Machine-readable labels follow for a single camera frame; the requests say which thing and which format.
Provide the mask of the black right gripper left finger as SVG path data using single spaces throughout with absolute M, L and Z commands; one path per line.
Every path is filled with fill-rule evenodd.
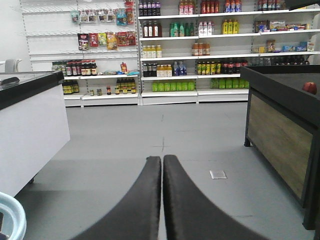
M 162 194 L 162 162 L 149 156 L 124 197 L 74 240 L 157 240 Z

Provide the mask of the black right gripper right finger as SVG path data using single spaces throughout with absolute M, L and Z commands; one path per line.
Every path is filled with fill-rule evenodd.
M 169 240 L 263 240 L 195 185 L 175 155 L 163 158 L 163 207 Z

